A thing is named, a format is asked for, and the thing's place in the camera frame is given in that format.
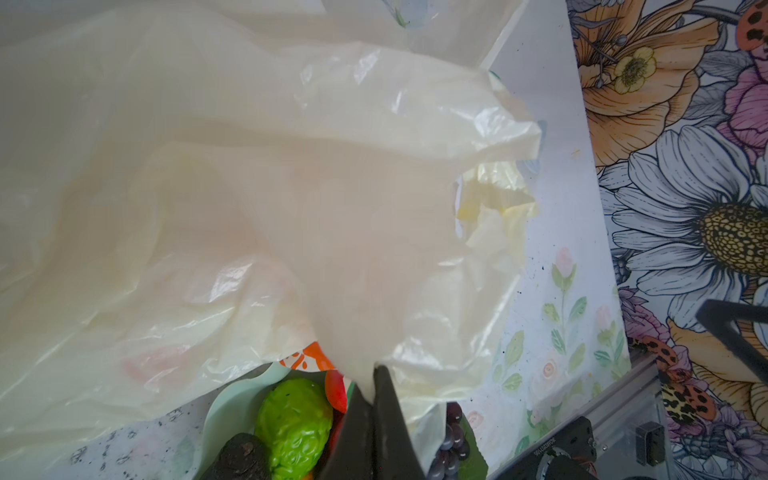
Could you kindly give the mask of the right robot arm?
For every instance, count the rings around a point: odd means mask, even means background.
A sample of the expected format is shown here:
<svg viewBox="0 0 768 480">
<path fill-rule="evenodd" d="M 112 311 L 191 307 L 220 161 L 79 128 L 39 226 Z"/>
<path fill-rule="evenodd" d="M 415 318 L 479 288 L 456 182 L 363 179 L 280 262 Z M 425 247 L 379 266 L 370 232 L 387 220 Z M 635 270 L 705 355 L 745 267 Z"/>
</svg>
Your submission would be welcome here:
<svg viewBox="0 0 768 480">
<path fill-rule="evenodd" d="M 767 383 L 767 357 L 750 345 L 737 331 L 739 321 L 744 321 L 750 326 L 766 326 L 766 307 L 724 300 L 706 300 L 696 313 L 696 319 L 755 374 L 761 383 Z"/>
</svg>

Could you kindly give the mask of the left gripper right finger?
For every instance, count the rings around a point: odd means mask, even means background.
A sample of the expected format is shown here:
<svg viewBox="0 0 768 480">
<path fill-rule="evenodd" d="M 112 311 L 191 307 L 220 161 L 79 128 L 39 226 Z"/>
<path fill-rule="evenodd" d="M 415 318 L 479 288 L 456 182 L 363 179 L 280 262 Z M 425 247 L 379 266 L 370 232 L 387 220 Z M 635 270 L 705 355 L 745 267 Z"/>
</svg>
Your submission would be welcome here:
<svg viewBox="0 0 768 480">
<path fill-rule="evenodd" d="M 379 365 L 373 373 L 374 450 L 373 478 L 378 480 L 424 479 L 414 452 L 389 370 Z"/>
</svg>

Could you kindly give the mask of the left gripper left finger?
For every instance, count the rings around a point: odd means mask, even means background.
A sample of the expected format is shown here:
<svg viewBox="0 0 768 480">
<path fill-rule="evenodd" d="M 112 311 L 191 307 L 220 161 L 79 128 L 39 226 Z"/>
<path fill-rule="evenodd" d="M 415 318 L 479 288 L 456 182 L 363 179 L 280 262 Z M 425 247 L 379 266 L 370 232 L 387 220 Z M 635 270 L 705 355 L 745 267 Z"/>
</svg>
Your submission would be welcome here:
<svg viewBox="0 0 768 480">
<path fill-rule="evenodd" d="M 357 387 L 352 389 L 347 413 L 320 480 L 371 480 L 375 470 L 373 406 Z"/>
</svg>

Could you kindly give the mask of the translucent cream plastic bag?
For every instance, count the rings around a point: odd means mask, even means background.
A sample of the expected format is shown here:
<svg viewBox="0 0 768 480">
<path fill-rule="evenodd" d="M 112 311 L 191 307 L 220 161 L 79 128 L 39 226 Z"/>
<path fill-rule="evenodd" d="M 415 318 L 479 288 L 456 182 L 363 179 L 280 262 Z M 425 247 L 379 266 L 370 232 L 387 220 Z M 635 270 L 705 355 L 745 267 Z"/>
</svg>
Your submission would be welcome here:
<svg viewBox="0 0 768 480">
<path fill-rule="evenodd" d="M 2 477 L 313 342 L 427 466 L 523 273 L 525 7 L 3 2 Z"/>
</svg>

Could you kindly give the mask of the dark avocado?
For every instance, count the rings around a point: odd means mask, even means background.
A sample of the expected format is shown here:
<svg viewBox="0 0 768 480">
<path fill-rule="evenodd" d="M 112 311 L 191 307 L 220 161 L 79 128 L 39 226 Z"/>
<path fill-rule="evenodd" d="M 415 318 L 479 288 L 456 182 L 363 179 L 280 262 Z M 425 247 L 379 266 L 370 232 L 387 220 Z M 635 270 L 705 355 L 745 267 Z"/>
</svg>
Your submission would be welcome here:
<svg viewBox="0 0 768 480">
<path fill-rule="evenodd" d="M 270 449 L 258 437 L 239 433 L 228 440 L 202 480 L 270 480 Z"/>
</svg>

